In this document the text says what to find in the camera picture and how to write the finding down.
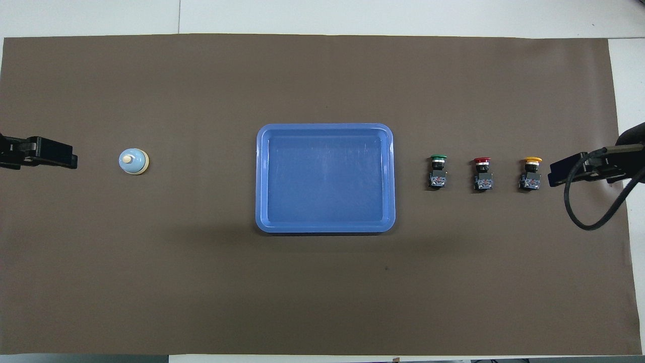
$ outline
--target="blue tray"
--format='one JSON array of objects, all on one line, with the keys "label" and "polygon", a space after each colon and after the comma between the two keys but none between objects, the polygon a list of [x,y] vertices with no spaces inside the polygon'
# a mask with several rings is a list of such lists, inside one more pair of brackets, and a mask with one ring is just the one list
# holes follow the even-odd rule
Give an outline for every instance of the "blue tray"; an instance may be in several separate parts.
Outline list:
[{"label": "blue tray", "polygon": [[394,224],[393,138],[380,123],[266,125],[255,178],[265,232],[379,233]]}]

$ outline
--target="brown paper backdrop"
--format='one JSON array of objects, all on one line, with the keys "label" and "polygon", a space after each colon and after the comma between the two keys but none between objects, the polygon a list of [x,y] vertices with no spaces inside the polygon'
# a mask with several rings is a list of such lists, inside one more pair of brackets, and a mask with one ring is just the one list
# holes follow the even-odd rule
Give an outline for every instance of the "brown paper backdrop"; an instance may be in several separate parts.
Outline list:
[{"label": "brown paper backdrop", "polygon": [[[0,92],[2,133],[79,156],[0,170],[2,353],[640,353],[625,208],[585,232],[546,185],[549,163],[617,137],[605,40],[6,39]],[[256,228],[257,131],[316,122],[392,129],[392,230]],[[118,167],[128,147],[144,175]],[[533,155],[544,187],[520,192]],[[620,191],[574,189],[587,221]]]}]

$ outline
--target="white table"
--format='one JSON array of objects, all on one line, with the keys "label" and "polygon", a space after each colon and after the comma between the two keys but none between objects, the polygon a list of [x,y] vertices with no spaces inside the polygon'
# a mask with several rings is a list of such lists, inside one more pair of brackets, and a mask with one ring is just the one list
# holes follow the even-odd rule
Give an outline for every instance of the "white table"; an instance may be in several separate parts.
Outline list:
[{"label": "white table", "polygon": [[[609,38],[619,130],[645,121],[645,5],[637,0],[0,0],[0,37],[176,33]],[[645,322],[645,185],[636,187],[627,207],[637,304]],[[645,324],[640,335],[645,337]],[[642,344],[645,350],[645,339]],[[189,355],[170,360],[365,362],[394,357]],[[468,358],[484,357],[402,360]]]}]

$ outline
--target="black cable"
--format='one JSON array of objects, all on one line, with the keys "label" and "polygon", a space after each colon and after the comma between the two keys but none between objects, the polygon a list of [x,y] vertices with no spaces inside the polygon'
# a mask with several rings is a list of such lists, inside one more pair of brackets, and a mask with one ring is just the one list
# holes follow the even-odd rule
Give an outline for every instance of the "black cable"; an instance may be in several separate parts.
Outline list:
[{"label": "black cable", "polygon": [[589,224],[586,225],[575,216],[573,213],[573,209],[571,209],[571,202],[569,201],[569,189],[571,188],[571,183],[573,182],[573,177],[575,176],[575,173],[578,171],[578,169],[582,166],[582,164],[592,158],[601,158],[603,156],[606,156],[607,153],[607,148],[602,148],[598,149],[595,151],[592,151],[585,155],[583,158],[578,160],[578,162],[571,168],[571,171],[567,175],[566,178],[566,183],[564,184],[564,208],[566,209],[567,214],[571,218],[571,220],[577,225],[578,227],[584,229],[585,231],[593,231],[595,229],[598,229],[602,227],[605,223],[611,219],[611,217],[618,211],[618,208],[620,205],[625,201],[627,198],[627,195],[631,192],[632,189],[638,184],[641,180],[645,180],[645,167],[643,167],[641,170],[639,170],[632,179],[630,180],[629,183],[627,183],[627,186],[625,186],[625,189],[620,192],[618,195],[618,198],[616,198],[615,201],[611,204],[611,207],[605,212],[604,216],[600,220],[598,220],[594,224]]}]

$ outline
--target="tray rim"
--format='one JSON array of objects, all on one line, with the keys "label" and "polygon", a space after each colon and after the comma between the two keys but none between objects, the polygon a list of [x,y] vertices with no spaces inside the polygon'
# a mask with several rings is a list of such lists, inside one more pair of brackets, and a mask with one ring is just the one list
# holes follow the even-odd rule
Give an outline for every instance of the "tray rim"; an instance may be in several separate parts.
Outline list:
[{"label": "tray rim", "polygon": [[[329,225],[329,226],[306,226],[287,225],[275,226],[264,223],[262,219],[263,208],[267,205],[265,193],[263,193],[263,170],[268,166],[264,165],[263,145],[268,140],[267,132],[271,130],[332,130],[332,129],[377,129],[385,132],[387,152],[387,180],[389,187],[384,191],[384,197],[388,200],[387,215],[381,223],[356,224],[356,225]],[[255,223],[264,232],[284,234],[310,234],[310,233],[383,233],[394,226],[396,220],[395,185],[394,185],[394,137],[392,130],[383,123],[269,123],[257,133],[255,144]]]}]

